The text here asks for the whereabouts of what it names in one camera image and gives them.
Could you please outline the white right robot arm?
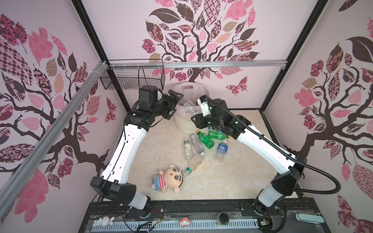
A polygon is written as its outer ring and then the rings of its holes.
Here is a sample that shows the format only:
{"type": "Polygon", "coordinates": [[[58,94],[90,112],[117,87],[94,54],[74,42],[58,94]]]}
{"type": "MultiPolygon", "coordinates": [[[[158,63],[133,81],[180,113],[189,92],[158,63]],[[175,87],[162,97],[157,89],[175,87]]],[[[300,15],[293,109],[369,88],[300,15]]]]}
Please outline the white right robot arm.
{"type": "Polygon", "coordinates": [[[253,149],[277,171],[270,184],[256,197],[256,208],[270,208],[278,200],[292,195],[304,169],[304,165],[295,155],[268,139],[245,117],[230,112],[225,101],[213,100],[204,95],[197,100],[197,105],[202,112],[191,120],[198,129],[210,127],[220,130],[253,149]]]}

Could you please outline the crushed clear plastic bottle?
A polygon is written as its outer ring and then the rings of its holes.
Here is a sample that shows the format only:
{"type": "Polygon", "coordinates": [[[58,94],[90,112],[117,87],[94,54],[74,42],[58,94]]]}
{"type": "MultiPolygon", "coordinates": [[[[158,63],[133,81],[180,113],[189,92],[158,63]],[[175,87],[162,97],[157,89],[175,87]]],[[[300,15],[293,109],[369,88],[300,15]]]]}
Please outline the crushed clear plastic bottle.
{"type": "Polygon", "coordinates": [[[183,104],[183,109],[187,114],[190,115],[198,115],[202,113],[201,107],[199,105],[195,105],[192,101],[186,101],[183,104]]]}

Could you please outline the blue label water bottle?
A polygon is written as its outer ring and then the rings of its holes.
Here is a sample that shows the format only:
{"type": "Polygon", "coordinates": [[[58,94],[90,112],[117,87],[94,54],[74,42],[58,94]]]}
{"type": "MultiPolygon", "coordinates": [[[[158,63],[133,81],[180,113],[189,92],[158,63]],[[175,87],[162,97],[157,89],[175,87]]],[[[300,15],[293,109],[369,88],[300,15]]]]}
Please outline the blue label water bottle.
{"type": "Polygon", "coordinates": [[[228,141],[223,140],[217,147],[216,154],[214,156],[214,160],[216,162],[222,162],[227,154],[228,151],[228,141]]]}

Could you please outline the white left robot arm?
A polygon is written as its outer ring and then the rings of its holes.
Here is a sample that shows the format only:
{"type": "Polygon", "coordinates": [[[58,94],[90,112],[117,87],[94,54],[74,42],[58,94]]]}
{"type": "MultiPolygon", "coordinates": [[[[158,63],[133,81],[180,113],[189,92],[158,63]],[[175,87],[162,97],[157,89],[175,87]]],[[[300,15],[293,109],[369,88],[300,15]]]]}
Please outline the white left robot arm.
{"type": "Polygon", "coordinates": [[[156,117],[171,119],[183,96],[173,90],[164,94],[152,85],[139,89],[139,99],[124,118],[122,135],[112,159],[102,174],[90,182],[97,195],[139,210],[147,208],[150,198],[137,192],[136,185],[128,182],[130,167],[156,117]]]}

